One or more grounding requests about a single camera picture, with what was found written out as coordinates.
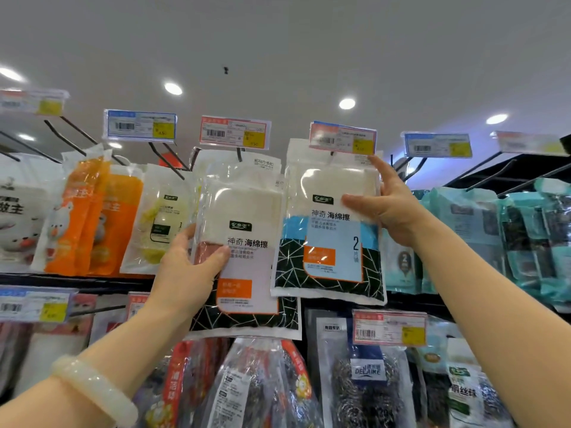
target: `ceiling light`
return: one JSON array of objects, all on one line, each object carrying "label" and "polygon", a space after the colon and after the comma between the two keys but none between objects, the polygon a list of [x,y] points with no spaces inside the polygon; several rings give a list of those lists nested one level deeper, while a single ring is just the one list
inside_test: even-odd
[{"label": "ceiling light", "polygon": [[26,141],[35,141],[35,138],[33,136],[26,135],[25,133],[19,133],[18,136]]},{"label": "ceiling light", "polygon": [[4,75],[6,78],[13,79],[14,81],[23,82],[24,78],[18,72],[8,69],[7,67],[0,67],[0,74]]},{"label": "ceiling light", "polygon": [[498,124],[501,122],[505,122],[508,119],[509,115],[507,114],[496,114],[491,116],[488,120],[486,120],[486,124]]},{"label": "ceiling light", "polygon": [[164,85],[164,88],[166,91],[168,91],[171,94],[174,94],[177,96],[182,94],[182,88],[179,87],[178,85],[176,85],[175,83],[166,83]]},{"label": "ceiling light", "polygon": [[354,106],[355,106],[355,100],[351,98],[346,98],[339,102],[339,108],[341,109],[351,109]]}]

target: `yellow price sticker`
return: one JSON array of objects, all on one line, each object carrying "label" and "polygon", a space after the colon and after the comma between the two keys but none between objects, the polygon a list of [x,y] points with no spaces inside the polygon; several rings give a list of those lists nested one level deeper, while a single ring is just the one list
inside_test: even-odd
[{"label": "yellow price sticker", "polygon": [[413,326],[403,327],[403,344],[424,346],[426,345],[426,330],[424,328],[416,328]]},{"label": "yellow price sticker", "polygon": [[38,112],[39,116],[60,116],[63,112],[63,102],[59,100],[40,100]]},{"label": "yellow price sticker", "polygon": [[153,122],[153,138],[163,138],[166,140],[175,139],[175,124]]},{"label": "yellow price sticker", "polygon": [[251,148],[264,148],[266,146],[266,133],[265,132],[252,132],[251,130],[244,131],[244,147]]},{"label": "yellow price sticker", "polygon": [[47,323],[63,323],[68,312],[67,303],[44,303],[39,321]]},{"label": "yellow price sticker", "polygon": [[353,154],[355,155],[374,155],[375,142],[373,140],[364,140],[362,138],[353,138]]},{"label": "yellow price sticker", "polygon": [[470,143],[450,143],[450,156],[452,158],[471,158]]}]

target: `barcode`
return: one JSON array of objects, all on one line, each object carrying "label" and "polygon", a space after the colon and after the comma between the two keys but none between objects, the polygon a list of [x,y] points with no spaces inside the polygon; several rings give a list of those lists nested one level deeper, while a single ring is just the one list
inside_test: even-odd
[{"label": "barcode", "polygon": [[135,123],[115,122],[115,129],[119,130],[135,130]]},{"label": "barcode", "polygon": [[371,329],[357,329],[357,336],[359,338],[376,338],[375,331]]},{"label": "barcode", "polygon": [[216,130],[216,129],[206,129],[207,136],[217,136],[218,138],[224,138],[226,136],[225,130]]},{"label": "barcode", "polygon": [[7,100],[2,102],[2,106],[5,108],[16,108],[19,107],[22,103],[21,102],[16,102],[13,100]]},{"label": "barcode", "polygon": [[21,303],[0,303],[0,311],[20,312],[22,310]]}]

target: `finger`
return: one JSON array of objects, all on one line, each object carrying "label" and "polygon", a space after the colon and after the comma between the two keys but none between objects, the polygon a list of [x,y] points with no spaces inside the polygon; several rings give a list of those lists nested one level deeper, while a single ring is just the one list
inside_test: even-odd
[{"label": "finger", "polygon": [[387,210],[386,197],[344,194],[341,197],[341,202],[345,207],[373,219],[379,218],[379,215]]},{"label": "finger", "polygon": [[386,163],[384,160],[382,160],[380,157],[371,155],[368,156],[368,158],[371,164],[373,164],[373,166],[381,174],[381,179],[384,183],[387,183],[390,180],[394,179],[400,180],[399,175],[397,174],[395,169],[392,166],[390,166],[388,163]]},{"label": "finger", "polygon": [[199,267],[205,270],[206,274],[212,279],[220,273],[223,267],[228,262],[230,258],[230,247],[229,246],[221,246],[219,247],[214,254],[210,255],[204,263],[200,264]]},{"label": "finger", "polygon": [[171,249],[188,249],[189,239],[194,237],[194,231],[196,230],[196,224],[190,224],[175,237],[175,240],[171,242]]}]

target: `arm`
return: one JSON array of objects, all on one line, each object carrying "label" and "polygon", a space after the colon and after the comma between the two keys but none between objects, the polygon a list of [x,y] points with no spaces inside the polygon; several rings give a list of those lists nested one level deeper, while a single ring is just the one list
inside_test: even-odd
[{"label": "arm", "polygon": [[412,247],[503,402],[521,427],[569,426],[571,326],[498,273],[371,157],[381,197],[344,196]]},{"label": "arm", "polygon": [[[193,234],[191,226],[172,242],[139,313],[78,356],[130,398],[159,360],[184,338],[212,290],[212,280],[230,256],[223,246],[203,264],[191,265],[187,245]],[[94,403],[54,376],[0,407],[0,420],[7,428],[114,425]]]}]

